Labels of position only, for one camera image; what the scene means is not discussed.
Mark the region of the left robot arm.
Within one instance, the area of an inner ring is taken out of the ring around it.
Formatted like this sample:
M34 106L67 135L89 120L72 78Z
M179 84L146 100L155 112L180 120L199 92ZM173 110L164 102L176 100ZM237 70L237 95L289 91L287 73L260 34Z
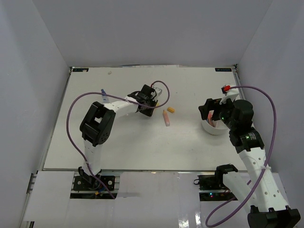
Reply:
M144 85L141 91L133 92L120 101L91 104L80 124L87 159L83 165L84 173L87 174L84 184L89 189L94 190L100 185L97 173L102 169L102 146L110 136L115 119L136 112L151 117L161 94L160 88Z

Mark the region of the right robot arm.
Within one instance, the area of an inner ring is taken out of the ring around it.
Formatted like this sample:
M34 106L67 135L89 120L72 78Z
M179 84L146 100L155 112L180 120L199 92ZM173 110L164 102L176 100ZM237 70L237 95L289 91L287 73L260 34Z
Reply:
M215 171L215 185L230 189L247 213L251 228L293 228L301 219L298 209L291 209L282 196L271 168L265 164L266 152L258 131L252 126L253 106L246 100L209 98L199 106L201 118L212 112L213 120L222 121L229 129L229 138L249 174L252 187L232 164Z

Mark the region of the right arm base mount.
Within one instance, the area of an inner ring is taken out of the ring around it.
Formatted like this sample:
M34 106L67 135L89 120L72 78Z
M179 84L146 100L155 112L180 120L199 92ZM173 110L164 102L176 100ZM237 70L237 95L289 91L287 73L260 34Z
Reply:
M193 181L199 187L200 201L228 201L237 200L231 190L223 184L223 175L238 172L232 164L220 165L214 174L201 174Z

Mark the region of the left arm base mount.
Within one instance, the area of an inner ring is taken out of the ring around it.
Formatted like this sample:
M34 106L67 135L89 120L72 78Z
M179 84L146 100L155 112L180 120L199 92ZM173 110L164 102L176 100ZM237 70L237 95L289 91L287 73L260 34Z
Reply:
M80 166L73 178L70 198L84 200L115 199L119 189L119 176L103 175L100 171L96 174L96 177L104 185L90 174L85 173L84 169Z

